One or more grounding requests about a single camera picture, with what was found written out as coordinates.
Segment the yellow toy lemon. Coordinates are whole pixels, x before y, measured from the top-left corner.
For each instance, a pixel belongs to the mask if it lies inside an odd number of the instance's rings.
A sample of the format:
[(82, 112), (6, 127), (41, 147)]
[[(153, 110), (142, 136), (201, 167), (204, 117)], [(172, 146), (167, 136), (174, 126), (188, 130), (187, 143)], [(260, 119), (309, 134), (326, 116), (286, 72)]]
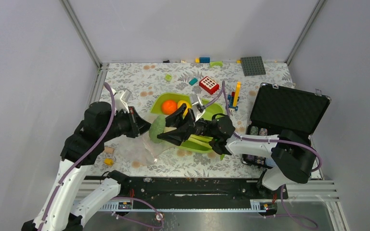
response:
[(183, 117), (186, 116), (187, 112), (188, 112), (188, 109), (191, 108), (191, 104), (185, 100), (180, 100), (178, 103), (177, 103), (177, 108), (179, 109), (180, 107), (182, 107), (182, 105), (185, 104), (186, 107), (185, 107), (185, 110), (183, 112)]

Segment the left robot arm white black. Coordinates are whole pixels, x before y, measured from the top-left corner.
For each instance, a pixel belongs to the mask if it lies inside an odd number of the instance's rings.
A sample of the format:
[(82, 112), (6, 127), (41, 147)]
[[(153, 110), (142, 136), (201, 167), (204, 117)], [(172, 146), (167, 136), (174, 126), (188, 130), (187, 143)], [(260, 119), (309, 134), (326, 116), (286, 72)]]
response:
[(134, 107), (115, 109), (114, 104), (94, 102), (84, 112), (84, 119), (69, 136), (61, 151), (55, 183), (40, 213), (23, 224), (23, 231), (80, 231), (107, 201), (130, 193), (130, 178), (113, 170), (103, 183), (73, 206), (80, 185), (105, 149), (105, 142), (120, 136), (137, 138), (151, 124)]

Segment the clear zip top bag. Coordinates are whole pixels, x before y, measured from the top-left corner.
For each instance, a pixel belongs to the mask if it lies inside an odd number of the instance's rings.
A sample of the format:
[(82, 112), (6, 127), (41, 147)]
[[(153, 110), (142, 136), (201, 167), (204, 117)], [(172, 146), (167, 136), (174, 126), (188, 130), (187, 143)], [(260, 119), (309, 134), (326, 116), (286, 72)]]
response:
[(155, 143), (151, 140), (149, 132), (136, 138), (121, 136), (113, 142), (117, 145), (117, 153), (131, 161), (137, 161), (142, 165), (155, 164), (159, 155), (171, 148), (165, 141)]

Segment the green toy cucumber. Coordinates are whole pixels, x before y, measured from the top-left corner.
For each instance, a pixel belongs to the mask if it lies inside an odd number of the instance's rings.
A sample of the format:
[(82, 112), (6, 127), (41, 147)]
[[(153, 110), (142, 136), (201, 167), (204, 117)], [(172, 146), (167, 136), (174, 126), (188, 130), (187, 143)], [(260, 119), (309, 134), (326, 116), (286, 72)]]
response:
[(158, 117), (156, 117), (148, 131), (149, 138), (153, 143), (162, 142), (162, 140), (158, 138), (158, 135), (164, 133), (165, 127), (166, 127), (165, 116), (159, 115)]

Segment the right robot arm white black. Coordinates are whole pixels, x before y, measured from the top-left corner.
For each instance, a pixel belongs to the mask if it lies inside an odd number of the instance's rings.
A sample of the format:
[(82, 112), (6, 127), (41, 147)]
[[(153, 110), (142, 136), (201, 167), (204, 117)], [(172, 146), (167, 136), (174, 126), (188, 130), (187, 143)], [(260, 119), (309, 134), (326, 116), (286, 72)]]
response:
[(209, 146), (217, 154), (249, 154), (272, 159), (274, 166), (261, 175), (257, 185), (257, 192), (263, 198), (271, 197), (286, 183), (307, 183), (318, 157), (292, 131), (283, 130), (270, 136), (239, 135), (229, 116), (216, 114), (205, 120), (184, 104), (165, 119), (155, 120), (149, 132), (151, 138), (176, 146), (190, 140), (192, 135), (210, 137)]

